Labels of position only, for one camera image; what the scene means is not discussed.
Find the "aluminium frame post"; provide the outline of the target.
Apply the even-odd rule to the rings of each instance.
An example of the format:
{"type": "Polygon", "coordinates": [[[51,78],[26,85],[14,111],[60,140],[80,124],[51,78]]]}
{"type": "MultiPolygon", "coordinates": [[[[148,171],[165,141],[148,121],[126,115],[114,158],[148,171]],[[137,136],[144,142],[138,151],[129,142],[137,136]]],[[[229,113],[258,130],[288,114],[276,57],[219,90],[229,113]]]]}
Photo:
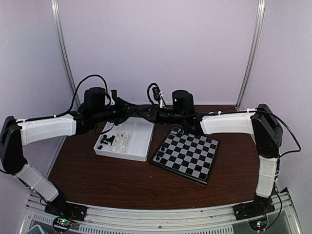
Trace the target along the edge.
{"type": "Polygon", "coordinates": [[[249,52],[247,65],[246,65],[246,69],[245,69],[244,76],[243,76],[242,85],[241,85],[239,95],[235,104],[235,107],[238,110],[241,110],[243,98],[246,94],[248,83],[251,78],[254,61],[256,58],[256,53],[257,53],[258,45],[260,42],[260,37],[261,37],[263,23],[264,23],[265,7],[266,7],[266,1],[259,0],[258,6],[257,6],[257,13],[255,17],[255,24],[254,24],[253,38],[252,38],[252,43],[250,47],[250,52],[249,52]]]}
{"type": "Polygon", "coordinates": [[[70,91],[74,97],[74,104],[76,107],[78,107],[80,105],[80,100],[77,96],[74,95],[76,86],[74,83],[74,78],[73,78],[73,74],[71,71],[70,62],[69,62],[69,58],[68,58],[68,54],[66,50],[65,38],[64,38],[64,33],[62,29],[62,24],[61,24],[61,17],[60,17],[60,12],[59,12],[59,1],[51,0],[51,7],[52,7],[52,14],[53,14],[54,22],[55,22],[56,32],[58,36],[58,43],[60,47],[61,58],[62,58],[66,78],[69,83],[70,91]]]}

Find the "aluminium front rail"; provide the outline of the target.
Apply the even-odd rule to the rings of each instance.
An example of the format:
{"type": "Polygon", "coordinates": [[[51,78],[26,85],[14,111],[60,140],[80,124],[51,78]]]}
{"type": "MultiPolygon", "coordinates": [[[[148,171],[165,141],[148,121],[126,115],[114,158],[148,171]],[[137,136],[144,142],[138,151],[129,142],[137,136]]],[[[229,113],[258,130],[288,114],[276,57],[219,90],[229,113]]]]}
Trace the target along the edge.
{"type": "MultiPolygon", "coordinates": [[[[302,228],[288,192],[272,196],[275,211],[267,218],[266,234],[301,234],[302,228]]],[[[192,209],[134,210],[88,205],[83,221],[69,234],[254,234],[256,218],[237,220],[232,204],[192,209]]]]}

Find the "black chess piece pile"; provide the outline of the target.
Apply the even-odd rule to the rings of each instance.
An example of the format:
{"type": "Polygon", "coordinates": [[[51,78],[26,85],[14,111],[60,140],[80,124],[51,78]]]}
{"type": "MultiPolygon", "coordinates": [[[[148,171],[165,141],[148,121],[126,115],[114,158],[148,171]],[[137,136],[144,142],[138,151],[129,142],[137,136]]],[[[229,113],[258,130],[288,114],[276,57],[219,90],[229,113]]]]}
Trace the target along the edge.
{"type": "Polygon", "coordinates": [[[100,138],[100,144],[112,145],[114,140],[115,140],[115,135],[109,136],[107,134],[103,134],[100,138]]]}

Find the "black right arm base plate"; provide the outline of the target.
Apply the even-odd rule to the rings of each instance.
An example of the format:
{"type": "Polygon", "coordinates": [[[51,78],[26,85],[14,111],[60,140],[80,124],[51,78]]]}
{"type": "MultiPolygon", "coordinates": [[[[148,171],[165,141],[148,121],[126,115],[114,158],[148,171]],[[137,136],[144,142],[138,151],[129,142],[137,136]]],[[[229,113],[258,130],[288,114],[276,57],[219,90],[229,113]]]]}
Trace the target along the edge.
{"type": "Polygon", "coordinates": [[[264,206],[263,204],[248,202],[233,206],[234,215],[237,221],[250,219],[257,216],[264,216],[267,213],[275,211],[274,205],[264,206]]]}

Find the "right aluminium frame post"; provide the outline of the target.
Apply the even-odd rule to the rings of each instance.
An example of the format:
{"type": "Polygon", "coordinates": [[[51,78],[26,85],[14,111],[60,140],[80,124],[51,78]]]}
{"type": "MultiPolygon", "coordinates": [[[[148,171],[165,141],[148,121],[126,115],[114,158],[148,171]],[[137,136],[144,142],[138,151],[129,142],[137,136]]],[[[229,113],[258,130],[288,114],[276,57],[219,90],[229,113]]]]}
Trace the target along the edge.
{"type": "Polygon", "coordinates": [[[239,95],[235,104],[235,107],[238,110],[241,110],[243,98],[246,94],[248,83],[251,78],[254,61],[256,58],[256,53],[257,53],[258,45],[260,42],[260,37],[261,37],[263,23],[264,23],[265,7],[266,7],[266,1],[259,0],[258,6],[257,6],[257,13],[255,17],[255,24],[254,24],[253,38],[252,38],[252,43],[250,47],[250,52],[249,52],[247,65],[246,65],[246,69],[245,69],[244,76],[243,76],[242,85],[241,85],[239,95]]]}

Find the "left aluminium frame post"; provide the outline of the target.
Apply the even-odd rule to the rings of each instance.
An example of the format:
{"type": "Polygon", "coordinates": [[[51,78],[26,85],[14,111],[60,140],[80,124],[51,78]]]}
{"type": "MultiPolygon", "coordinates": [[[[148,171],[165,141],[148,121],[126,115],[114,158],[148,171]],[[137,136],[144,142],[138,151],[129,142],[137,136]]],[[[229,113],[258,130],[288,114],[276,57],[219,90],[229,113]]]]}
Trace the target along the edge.
{"type": "Polygon", "coordinates": [[[56,32],[58,36],[58,43],[60,47],[61,58],[62,58],[66,78],[69,83],[70,91],[74,97],[74,104],[76,107],[78,107],[80,105],[80,100],[77,96],[74,95],[76,86],[74,83],[74,78],[73,78],[73,74],[71,71],[70,62],[69,62],[69,58],[68,58],[68,54],[66,50],[65,38],[64,38],[64,33],[62,29],[62,24],[61,24],[61,17],[60,17],[60,12],[59,12],[59,1],[51,0],[51,7],[52,7],[52,14],[53,14],[54,22],[55,22],[56,32]]]}

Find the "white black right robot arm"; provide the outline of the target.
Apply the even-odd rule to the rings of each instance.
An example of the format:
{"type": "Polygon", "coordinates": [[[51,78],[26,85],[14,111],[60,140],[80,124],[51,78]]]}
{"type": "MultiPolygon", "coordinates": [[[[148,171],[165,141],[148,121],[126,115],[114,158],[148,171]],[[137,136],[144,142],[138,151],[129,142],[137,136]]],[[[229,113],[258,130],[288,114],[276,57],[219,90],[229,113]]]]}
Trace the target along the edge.
{"type": "Polygon", "coordinates": [[[158,88],[153,88],[158,104],[151,103],[137,111],[137,114],[152,123],[178,124],[184,130],[198,135],[220,133],[250,134],[254,137],[259,155],[260,167],[258,184],[252,202],[241,205],[250,209],[252,214],[260,215],[268,210],[272,203],[271,195],[281,158],[280,147],[283,129],[277,118],[266,104],[255,109],[233,113],[197,113],[193,95],[186,90],[172,93],[173,106],[167,109],[162,104],[158,88]]]}

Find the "right round circuit board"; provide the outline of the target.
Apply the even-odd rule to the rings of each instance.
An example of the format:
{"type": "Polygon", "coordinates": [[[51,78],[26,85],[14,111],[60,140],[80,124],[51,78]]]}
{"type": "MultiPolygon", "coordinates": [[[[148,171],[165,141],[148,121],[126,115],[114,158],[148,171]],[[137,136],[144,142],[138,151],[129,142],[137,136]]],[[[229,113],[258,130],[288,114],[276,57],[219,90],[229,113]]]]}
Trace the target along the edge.
{"type": "Polygon", "coordinates": [[[255,232],[260,232],[263,229],[266,229],[268,225],[268,220],[266,218],[257,218],[248,221],[248,225],[251,230],[255,232]]]}

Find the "white chess piece pile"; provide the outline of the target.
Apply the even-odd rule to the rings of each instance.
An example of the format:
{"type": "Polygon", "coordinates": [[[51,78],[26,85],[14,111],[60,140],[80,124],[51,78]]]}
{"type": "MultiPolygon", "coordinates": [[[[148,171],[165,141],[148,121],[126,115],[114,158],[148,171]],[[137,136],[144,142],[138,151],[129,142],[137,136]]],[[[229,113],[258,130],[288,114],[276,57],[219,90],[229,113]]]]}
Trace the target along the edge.
{"type": "Polygon", "coordinates": [[[126,132],[118,133],[113,142],[111,151],[122,154],[126,153],[130,137],[131,137],[130,133],[126,132]]]}

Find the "black silver chessboard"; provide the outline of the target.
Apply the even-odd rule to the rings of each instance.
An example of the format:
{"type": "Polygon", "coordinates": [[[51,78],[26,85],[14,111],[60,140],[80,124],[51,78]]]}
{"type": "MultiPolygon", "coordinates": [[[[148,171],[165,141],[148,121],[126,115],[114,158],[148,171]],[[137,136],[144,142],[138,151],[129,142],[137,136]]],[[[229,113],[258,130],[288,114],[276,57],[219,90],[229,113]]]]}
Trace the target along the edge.
{"type": "Polygon", "coordinates": [[[172,127],[159,145],[149,163],[166,171],[207,185],[215,163],[220,141],[208,136],[195,136],[181,128],[172,127]],[[166,159],[166,164],[157,162],[156,158],[166,159]]]}

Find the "left round circuit board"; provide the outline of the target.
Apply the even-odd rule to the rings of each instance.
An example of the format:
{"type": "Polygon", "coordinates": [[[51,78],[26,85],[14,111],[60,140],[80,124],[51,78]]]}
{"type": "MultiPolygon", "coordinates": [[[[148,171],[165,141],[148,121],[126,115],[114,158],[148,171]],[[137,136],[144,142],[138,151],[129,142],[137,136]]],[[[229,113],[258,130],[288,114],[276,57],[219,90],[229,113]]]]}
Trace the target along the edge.
{"type": "Polygon", "coordinates": [[[62,217],[56,217],[52,222],[52,227],[57,232],[66,232],[72,227],[72,221],[62,217]]]}

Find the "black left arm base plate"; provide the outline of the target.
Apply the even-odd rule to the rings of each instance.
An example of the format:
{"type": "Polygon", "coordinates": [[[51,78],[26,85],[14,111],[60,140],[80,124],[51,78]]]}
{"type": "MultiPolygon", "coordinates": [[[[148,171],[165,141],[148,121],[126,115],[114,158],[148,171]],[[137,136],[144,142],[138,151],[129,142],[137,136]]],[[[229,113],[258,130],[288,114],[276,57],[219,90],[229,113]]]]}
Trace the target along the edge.
{"type": "Polygon", "coordinates": [[[64,212],[57,212],[56,209],[52,209],[49,205],[46,205],[44,209],[44,211],[48,214],[74,221],[84,221],[87,210],[88,208],[86,206],[73,203],[66,203],[66,210],[64,212]]]}

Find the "white compartment tray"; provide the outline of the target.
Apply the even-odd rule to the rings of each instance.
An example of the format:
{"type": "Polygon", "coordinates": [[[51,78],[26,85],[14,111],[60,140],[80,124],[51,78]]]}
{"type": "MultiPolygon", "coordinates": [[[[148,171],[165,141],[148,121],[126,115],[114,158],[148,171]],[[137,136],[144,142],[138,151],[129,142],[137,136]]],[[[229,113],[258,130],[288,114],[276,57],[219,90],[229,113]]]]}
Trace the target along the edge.
{"type": "Polygon", "coordinates": [[[106,123],[94,145],[96,155],[113,158],[147,161],[154,124],[139,117],[130,117],[115,126],[106,123]]]}

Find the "blue plastic basket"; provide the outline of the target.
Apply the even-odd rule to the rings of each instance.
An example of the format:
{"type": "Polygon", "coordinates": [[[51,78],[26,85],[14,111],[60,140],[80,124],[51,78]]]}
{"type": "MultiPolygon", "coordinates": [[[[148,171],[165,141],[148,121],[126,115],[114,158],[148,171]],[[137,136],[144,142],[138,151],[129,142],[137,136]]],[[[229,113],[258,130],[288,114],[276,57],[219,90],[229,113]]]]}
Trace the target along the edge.
{"type": "Polygon", "coordinates": [[[30,228],[26,234],[47,234],[48,232],[45,231],[40,225],[35,225],[30,228]]]}

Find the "round circuit board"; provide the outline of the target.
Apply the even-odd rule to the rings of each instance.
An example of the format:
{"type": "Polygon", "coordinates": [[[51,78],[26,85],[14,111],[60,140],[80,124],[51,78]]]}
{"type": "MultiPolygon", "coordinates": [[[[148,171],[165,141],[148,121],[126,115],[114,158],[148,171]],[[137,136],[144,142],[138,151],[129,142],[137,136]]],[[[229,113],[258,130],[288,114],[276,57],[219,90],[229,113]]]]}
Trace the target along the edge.
{"type": "Polygon", "coordinates": [[[263,229],[266,229],[268,225],[268,220],[266,218],[257,218],[248,221],[248,225],[251,230],[255,232],[260,232],[263,229]]]}
{"type": "Polygon", "coordinates": [[[57,232],[66,232],[72,227],[72,221],[62,217],[56,217],[52,222],[52,227],[57,232]]]}

